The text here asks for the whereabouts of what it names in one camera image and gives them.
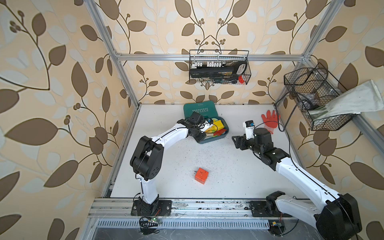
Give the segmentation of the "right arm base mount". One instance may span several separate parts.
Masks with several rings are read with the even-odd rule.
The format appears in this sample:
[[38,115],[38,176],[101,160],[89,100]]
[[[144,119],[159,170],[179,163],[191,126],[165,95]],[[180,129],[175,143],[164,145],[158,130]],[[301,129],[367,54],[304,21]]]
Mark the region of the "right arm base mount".
[[267,201],[249,201],[249,209],[252,212],[252,217],[262,218],[291,218],[291,215],[282,214],[277,208],[272,209]]

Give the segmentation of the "orange cube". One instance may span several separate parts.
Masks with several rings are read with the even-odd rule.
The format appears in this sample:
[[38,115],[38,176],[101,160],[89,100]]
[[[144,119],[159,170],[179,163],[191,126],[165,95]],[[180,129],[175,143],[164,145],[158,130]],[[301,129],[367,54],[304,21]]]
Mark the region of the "orange cube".
[[202,168],[199,168],[195,174],[195,180],[204,185],[206,183],[208,176],[209,176],[208,171]]

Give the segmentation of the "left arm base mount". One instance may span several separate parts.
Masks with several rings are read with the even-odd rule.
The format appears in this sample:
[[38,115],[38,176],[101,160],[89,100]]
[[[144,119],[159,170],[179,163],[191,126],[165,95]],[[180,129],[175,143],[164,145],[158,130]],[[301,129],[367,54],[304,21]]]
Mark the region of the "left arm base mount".
[[131,216],[170,216],[172,210],[172,201],[155,200],[152,204],[145,203],[142,199],[135,200],[131,210]]

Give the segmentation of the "yellow toy spatula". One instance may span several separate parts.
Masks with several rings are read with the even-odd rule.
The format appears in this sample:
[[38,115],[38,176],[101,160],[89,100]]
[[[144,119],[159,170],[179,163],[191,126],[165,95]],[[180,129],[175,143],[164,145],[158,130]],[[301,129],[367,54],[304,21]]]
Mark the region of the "yellow toy spatula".
[[213,134],[217,131],[220,131],[222,129],[224,129],[224,124],[222,123],[221,120],[214,120],[213,122],[213,126],[210,127],[209,129],[207,129],[205,132],[208,133],[208,134]]

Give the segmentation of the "red rubber glove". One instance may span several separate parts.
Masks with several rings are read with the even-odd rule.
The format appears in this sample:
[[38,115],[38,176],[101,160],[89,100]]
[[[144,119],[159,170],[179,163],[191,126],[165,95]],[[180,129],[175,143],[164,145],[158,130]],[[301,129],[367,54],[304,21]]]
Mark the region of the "red rubber glove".
[[264,128],[266,128],[271,134],[274,133],[274,130],[279,127],[279,119],[280,116],[276,113],[275,110],[272,112],[268,110],[266,114],[261,115],[263,123],[264,123]]

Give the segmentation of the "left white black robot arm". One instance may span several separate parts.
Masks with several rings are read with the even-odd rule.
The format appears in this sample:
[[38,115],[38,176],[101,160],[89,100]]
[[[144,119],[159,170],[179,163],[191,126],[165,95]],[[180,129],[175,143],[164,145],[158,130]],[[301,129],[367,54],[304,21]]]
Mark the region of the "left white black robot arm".
[[130,165],[135,177],[141,184],[140,200],[148,207],[154,208],[159,201],[155,177],[161,170],[163,155],[177,142],[193,137],[200,143],[207,136],[206,130],[213,126],[213,120],[205,119],[201,114],[193,112],[186,119],[181,119],[165,131],[155,136],[143,136],[132,155]]

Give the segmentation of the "black tool in basket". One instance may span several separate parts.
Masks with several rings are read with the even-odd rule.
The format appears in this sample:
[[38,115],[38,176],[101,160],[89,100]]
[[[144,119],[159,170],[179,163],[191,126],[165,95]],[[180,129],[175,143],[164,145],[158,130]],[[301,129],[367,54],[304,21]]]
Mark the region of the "black tool in basket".
[[217,77],[238,77],[242,75],[248,67],[247,61],[238,61],[232,65],[218,67],[196,67],[190,70],[191,78],[217,78]]

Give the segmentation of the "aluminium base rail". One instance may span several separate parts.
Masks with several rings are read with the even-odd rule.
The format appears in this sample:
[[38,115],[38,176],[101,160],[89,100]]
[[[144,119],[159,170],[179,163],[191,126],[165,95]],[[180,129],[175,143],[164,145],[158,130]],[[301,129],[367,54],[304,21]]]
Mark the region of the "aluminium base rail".
[[[265,199],[167,199],[172,201],[170,219],[253,219],[249,201]],[[89,211],[89,218],[138,218],[131,216],[133,199],[97,198]],[[262,217],[258,219],[279,219]]]

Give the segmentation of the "green storage box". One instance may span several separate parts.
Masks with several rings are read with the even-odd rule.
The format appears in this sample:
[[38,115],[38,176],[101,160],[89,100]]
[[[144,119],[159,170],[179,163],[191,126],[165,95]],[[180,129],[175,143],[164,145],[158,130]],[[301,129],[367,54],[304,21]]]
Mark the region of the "green storage box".
[[219,116],[213,101],[185,104],[183,110],[186,119],[190,118],[194,113],[200,114],[203,118],[199,128],[202,132],[206,133],[206,136],[199,144],[217,141],[228,135],[228,124]]

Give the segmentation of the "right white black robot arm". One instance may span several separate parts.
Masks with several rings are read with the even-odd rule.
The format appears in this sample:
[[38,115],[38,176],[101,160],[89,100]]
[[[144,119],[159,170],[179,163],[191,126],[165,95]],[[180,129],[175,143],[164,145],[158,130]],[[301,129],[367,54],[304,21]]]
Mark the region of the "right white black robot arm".
[[257,128],[251,135],[233,136],[232,141],[236,149],[251,150],[311,200],[307,204],[276,191],[269,195],[273,209],[314,227],[325,240],[349,240],[362,231],[357,200],[350,194],[342,195],[329,188],[301,168],[284,150],[274,147],[267,129]]

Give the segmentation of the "white cloth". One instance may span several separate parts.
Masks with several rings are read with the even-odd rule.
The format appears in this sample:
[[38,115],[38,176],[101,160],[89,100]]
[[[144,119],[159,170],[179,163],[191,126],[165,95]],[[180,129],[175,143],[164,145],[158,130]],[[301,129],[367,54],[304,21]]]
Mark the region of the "white cloth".
[[339,115],[377,112],[384,109],[384,101],[379,88],[369,80],[348,90],[324,106],[309,111],[313,120],[320,120]]

